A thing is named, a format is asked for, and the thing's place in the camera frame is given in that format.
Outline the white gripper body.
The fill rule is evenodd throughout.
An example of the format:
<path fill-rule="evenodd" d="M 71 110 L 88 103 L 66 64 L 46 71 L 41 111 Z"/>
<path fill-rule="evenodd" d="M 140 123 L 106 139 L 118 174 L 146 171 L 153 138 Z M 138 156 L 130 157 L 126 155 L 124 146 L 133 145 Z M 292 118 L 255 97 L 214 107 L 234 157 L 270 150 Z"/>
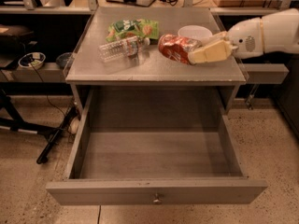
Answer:
<path fill-rule="evenodd" d="M 263 55 L 262 19 L 241 21 L 228 31 L 228 37 L 235 46 L 233 54 L 239 59 Z"/>

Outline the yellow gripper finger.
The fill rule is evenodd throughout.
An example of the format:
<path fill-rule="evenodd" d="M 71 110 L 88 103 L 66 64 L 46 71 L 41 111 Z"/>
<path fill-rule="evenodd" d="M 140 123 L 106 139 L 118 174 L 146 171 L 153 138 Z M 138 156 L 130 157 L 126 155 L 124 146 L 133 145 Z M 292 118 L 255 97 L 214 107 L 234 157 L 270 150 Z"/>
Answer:
<path fill-rule="evenodd" d="M 233 46 L 224 40 L 207 44 L 188 53 L 189 63 L 214 63 L 226 60 L 232 54 Z"/>
<path fill-rule="evenodd" d="M 212 44 L 212 43 L 216 43 L 216 42 L 219 42 L 219 41 L 228 41 L 228 33 L 226 31 L 214 34 L 213 36 L 211 36 L 208 39 L 207 43 Z"/>

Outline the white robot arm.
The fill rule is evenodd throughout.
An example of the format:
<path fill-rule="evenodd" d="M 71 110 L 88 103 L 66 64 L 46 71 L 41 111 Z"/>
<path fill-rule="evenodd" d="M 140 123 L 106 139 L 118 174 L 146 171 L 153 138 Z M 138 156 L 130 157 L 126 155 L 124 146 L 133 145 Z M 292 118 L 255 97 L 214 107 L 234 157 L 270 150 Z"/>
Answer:
<path fill-rule="evenodd" d="M 188 53 L 191 64 L 259 57 L 265 53 L 299 53 L 299 10 L 290 8 L 241 21 L 227 32 L 213 35 Z"/>

